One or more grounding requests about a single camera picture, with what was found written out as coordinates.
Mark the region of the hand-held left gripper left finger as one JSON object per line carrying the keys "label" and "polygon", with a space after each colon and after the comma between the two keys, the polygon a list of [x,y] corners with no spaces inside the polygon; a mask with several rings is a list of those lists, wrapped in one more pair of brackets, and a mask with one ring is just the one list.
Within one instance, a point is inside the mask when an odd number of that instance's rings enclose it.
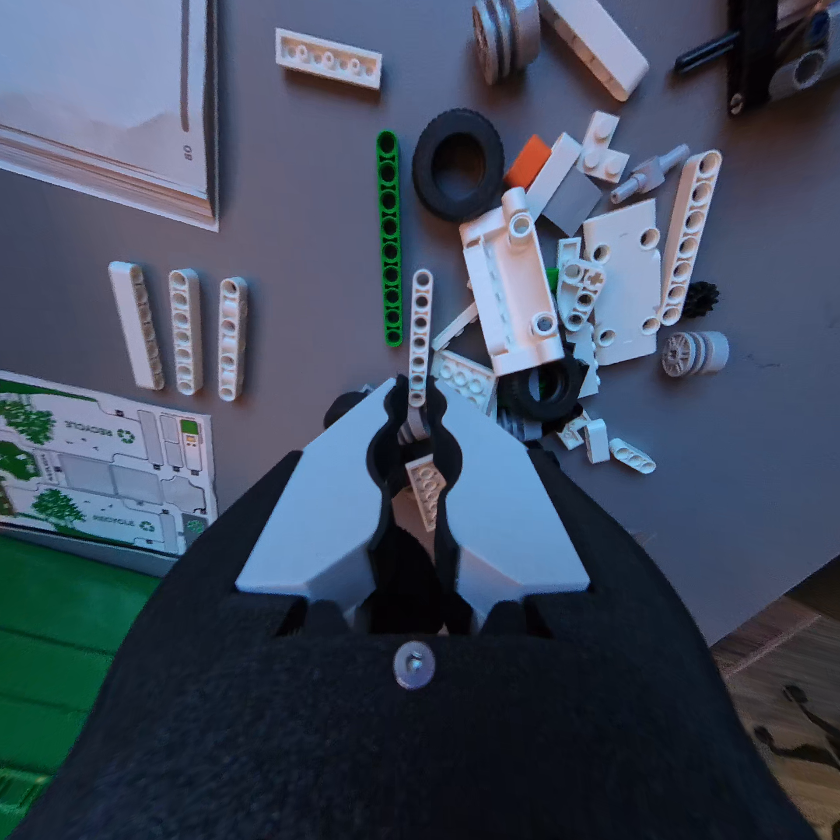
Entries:
{"label": "hand-held left gripper left finger", "polygon": [[406,547],[390,478],[402,466],[406,377],[386,380],[301,452],[236,591],[335,604],[375,629]]}

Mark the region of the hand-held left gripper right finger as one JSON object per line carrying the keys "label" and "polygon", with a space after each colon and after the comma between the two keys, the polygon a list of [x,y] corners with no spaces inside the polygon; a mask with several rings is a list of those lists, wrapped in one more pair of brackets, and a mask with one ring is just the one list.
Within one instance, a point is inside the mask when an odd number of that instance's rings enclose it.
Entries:
{"label": "hand-held left gripper right finger", "polygon": [[590,576],[526,446],[435,380],[427,420],[444,479],[434,546],[447,629],[481,628],[499,602],[584,592]]}

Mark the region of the white long narrow plate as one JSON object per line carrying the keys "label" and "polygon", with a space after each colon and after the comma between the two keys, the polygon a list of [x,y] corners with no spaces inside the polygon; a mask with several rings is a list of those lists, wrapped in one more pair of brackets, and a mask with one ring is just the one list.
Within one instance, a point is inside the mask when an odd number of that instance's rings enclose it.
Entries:
{"label": "white long narrow plate", "polygon": [[436,468],[432,455],[408,462],[405,470],[425,530],[433,532],[436,529],[438,499],[446,487],[445,478]]}

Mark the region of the white seven-hole beam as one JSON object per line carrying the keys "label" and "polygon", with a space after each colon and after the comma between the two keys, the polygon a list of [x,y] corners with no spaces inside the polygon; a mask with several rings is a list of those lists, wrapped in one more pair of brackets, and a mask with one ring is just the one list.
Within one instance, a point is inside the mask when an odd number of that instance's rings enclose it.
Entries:
{"label": "white seven-hole beam", "polygon": [[193,269],[174,269],[169,274],[169,290],[175,386],[184,396],[194,396],[203,388],[200,279]]}
{"label": "white seven-hole beam", "polygon": [[429,269],[418,269],[413,276],[409,336],[407,415],[397,439],[409,445],[428,438],[423,409],[427,396],[427,371],[432,319],[434,276]]}
{"label": "white seven-hole beam", "polygon": [[217,392],[231,403],[239,398],[245,378],[248,286],[242,277],[223,279],[218,295]]}
{"label": "white seven-hole beam", "polygon": [[125,261],[108,265],[112,292],[135,384],[160,391],[165,386],[148,291],[141,266]]}

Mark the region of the pile of lego pieces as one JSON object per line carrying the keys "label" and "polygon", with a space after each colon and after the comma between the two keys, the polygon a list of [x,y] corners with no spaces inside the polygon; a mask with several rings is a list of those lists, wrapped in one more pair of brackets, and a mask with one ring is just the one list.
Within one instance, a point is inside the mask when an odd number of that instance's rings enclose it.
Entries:
{"label": "pile of lego pieces", "polygon": [[552,293],[535,219],[596,153],[567,133],[524,150],[526,177],[514,172],[501,205],[459,229],[500,399],[543,424],[583,396],[592,365],[574,357],[573,333],[592,326],[594,362],[609,366],[652,354],[660,328],[680,319],[722,163],[718,150],[678,147],[638,166],[611,194],[617,209],[578,223],[582,252]]}

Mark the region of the white beam with holes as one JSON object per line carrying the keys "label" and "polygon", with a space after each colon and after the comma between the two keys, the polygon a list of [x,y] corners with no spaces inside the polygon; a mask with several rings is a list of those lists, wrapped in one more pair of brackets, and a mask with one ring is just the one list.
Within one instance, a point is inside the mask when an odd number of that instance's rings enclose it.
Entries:
{"label": "white beam with holes", "polygon": [[276,63],[310,76],[379,91],[382,54],[325,38],[276,28]]}

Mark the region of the grey ribbed wheel hub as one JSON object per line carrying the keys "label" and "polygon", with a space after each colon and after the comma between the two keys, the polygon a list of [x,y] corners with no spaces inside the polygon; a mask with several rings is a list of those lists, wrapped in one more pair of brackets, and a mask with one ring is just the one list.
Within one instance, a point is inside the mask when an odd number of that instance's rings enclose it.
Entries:
{"label": "grey ribbed wheel hub", "polygon": [[524,70],[539,56],[537,1],[476,1],[472,7],[476,54],[488,85]]}
{"label": "grey ribbed wheel hub", "polygon": [[675,332],[665,342],[660,363],[672,378],[712,375],[725,368],[729,354],[729,341],[721,332]]}

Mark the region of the partly built lego truck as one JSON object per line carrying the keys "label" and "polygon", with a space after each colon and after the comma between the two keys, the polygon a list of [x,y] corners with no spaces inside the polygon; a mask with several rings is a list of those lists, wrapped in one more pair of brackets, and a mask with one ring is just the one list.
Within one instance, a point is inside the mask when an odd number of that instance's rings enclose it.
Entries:
{"label": "partly built lego truck", "polygon": [[737,117],[839,72],[838,1],[729,1],[728,30],[678,56],[685,77],[727,59],[728,112]]}

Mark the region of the green and white sticker sheet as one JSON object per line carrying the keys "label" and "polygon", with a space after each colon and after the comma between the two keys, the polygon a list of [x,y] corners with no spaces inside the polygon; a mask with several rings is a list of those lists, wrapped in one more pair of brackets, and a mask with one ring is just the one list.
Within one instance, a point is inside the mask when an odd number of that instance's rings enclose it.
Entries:
{"label": "green and white sticker sheet", "polygon": [[1,373],[4,527],[178,558],[217,515],[209,415]]}

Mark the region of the green plastic bin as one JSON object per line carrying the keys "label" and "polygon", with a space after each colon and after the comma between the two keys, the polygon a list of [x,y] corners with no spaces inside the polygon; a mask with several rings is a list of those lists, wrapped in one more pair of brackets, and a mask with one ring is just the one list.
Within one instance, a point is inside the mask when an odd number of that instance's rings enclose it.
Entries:
{"label": "green plastic bin", "polygon": [[160,579],[1,539],[1,837],[54,779]]}

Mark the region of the green long holed beam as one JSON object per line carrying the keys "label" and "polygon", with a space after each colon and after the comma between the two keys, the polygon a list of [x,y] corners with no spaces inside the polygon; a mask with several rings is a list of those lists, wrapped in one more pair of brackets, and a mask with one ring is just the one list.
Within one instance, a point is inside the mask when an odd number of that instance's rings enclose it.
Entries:
{"label": "green long holed beam", "polygon": [[403,278],[400,222],[400,158],[396,134],[384,129],[375,142],[381,234],[381,281],[385,343],[403,343]]}

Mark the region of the black rubber tyre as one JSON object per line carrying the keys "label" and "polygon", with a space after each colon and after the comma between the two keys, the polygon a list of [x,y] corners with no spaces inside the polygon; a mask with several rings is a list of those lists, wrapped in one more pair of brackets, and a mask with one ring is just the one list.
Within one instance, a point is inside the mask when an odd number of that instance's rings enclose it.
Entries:
{"label": "black rubber tyre", "polygon": [[[453,139],[472,143],[482,163],[482,175],[467,195],[452,197],[436,183],[434,168],[440,148]],[[486,213],[501,189],[505,152],[496,127],[484,115],[467,108],[438,114],[420,134],[413,154],[413,185],[429,213],[446,222],[462,224]]]}

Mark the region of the white long thick brick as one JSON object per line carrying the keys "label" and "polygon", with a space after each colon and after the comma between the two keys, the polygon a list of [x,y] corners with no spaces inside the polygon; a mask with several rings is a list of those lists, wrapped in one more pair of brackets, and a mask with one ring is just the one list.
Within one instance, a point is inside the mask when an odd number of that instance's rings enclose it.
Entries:
{"label": "white long thick brick", "polygon": [[615,100],[626,102],[647,59],[597,1],[538,1],[539,12]]}

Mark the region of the white instruction booklet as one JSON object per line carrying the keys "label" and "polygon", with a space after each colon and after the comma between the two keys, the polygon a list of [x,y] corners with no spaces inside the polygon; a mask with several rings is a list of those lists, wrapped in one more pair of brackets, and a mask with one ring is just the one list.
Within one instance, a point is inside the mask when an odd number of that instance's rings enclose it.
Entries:
{"label": "white instruction booklet", "polygon": [[1,2],[3,170],[216,232],[217,121],[217,2]]}

